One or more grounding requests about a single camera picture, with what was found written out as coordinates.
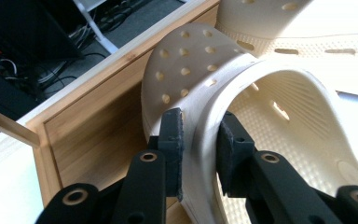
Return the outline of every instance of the wooden board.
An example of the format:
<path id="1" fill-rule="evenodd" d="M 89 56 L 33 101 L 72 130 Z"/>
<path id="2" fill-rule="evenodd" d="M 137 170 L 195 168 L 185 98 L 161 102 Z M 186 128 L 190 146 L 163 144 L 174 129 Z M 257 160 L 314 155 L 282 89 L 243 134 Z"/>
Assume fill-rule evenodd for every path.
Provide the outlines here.
<path id="1" fill-rule="evenodd" d="M 27 123 L 41 141 L 34 157 L 44 205 L 68 185 L 104 189 L 127 173 L 131 158 L 146 147 L 141 81 L 153 47 L 185 23 L 214 25 L 217 5 L 204 1 L 104 69 L 94 69 L 89 81 Z M 167 207 L 168 223 L 190 222 L 177 201 L 169 199 Z"/>

